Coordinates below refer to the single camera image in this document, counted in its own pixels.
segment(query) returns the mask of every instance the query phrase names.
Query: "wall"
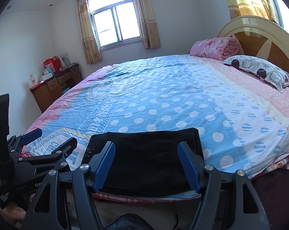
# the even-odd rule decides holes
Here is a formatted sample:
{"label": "wall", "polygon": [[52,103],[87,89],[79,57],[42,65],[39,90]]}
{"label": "wall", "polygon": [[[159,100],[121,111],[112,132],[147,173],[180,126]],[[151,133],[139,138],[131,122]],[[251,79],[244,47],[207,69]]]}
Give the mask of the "wall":
{"label": "wall", "polygon": [[151,0],[159,30],[161,48],[145,49],[137,42],[102,51],[103,61],[87,65],[76,16],[76,0],[64,0],[52,7],[51,22],[57,52],[78,62],[86,77],[97,69],[125,61],[155,56],[186,54],[203,38],[196,0]]}
{"label": "wall", "polygon": [[41,115],[29,91],[28,75],[42,75],[43,61],[55,55],[49,15],[23,11],[0,17],[0,95],[9,93],[10,135],[20,135]]}
{"label": "wall", "polygon": [[230,21],[226,0],[197,0],[204,38],[214,38]]}

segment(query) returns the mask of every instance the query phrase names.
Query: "curved headboard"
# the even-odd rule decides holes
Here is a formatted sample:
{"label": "curved headboard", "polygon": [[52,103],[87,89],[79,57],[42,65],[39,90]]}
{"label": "curved headboard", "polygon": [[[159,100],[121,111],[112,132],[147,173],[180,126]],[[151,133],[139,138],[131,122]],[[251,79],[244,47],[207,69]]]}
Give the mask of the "curved headboard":
{"label": "curved headboard", "polygon": [[279,25],[258,16],[231,20],[218,37],[232,36],[240,43],[240,55],[268,60],[289,72],[289,34]]}

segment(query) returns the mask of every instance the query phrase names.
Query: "folded pink blanket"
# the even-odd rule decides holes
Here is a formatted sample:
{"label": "folded pink blanket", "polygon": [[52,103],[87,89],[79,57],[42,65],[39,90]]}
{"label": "folded pink blanket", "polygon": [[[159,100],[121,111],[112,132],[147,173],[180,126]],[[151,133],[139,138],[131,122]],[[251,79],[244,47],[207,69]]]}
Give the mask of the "folded pink blanket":
{"label": "folded pink blanket", "polygon": [[196,42],[190,50],[190,54],[202,58],[225,60],[228,57],[237,55],[239,46],[236,38],[219,37]]}

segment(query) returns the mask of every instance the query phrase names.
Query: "blue gripper pad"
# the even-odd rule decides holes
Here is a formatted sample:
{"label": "blue gripper pad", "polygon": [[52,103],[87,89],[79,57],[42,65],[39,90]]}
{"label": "blue gripper pad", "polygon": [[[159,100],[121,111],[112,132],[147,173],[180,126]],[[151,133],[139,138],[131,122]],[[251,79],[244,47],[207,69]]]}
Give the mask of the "blue gripper pad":
{"label": "blue gripper pad", "polygon": [[108,141],[100,154],[97,154],[97,157],[94,158],[94,164],[90,170],[91,180],[94,180],[93,190],[94,193],[97,193],[99,189],[104,186],[104,182],[110,170],[110,167],[115,158],[116,147],[113,142]]}
{"label": "blue gripper pad", "polygon": [[197,193],[199,193],[201,186],[199,183],[199,173],[196,169],[196,167],[193,164],[192,158],[190,155],[192,155],[192,151],[189,148],[191,153],[188,153],[188,150],[184,146],[183,143],[179,143],[178,145],[178,156],[180,159],[180,162],[183,166],[185,175],[187,177],[188,183],[192,189],[194,189]]}
{"label": "blue gripper pad", "polygon": [[36,139],[38,139],[39,137],[41,137],[41,136],[42,136],[42,130],[40,128],[37,128],[37,129],[25,134],[22,137],[21,145],[28,145],[31,142],[33,142]]}

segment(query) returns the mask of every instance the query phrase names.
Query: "folded black cloth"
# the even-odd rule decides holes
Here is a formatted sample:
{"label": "folded black cloth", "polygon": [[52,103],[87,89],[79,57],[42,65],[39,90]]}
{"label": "folded black cloth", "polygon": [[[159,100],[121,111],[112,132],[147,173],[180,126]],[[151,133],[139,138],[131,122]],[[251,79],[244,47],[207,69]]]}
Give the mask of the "folded black cloth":
{"label": "folded black cloth", "polygon": [[107,132],[93,135],[82,164],[103,149],[107,141],[116,146],[116,155],[101,192],[126,196],[167,196],[190,189],[177,154],[186,141],[203,158],[198,130],[144,133]]}

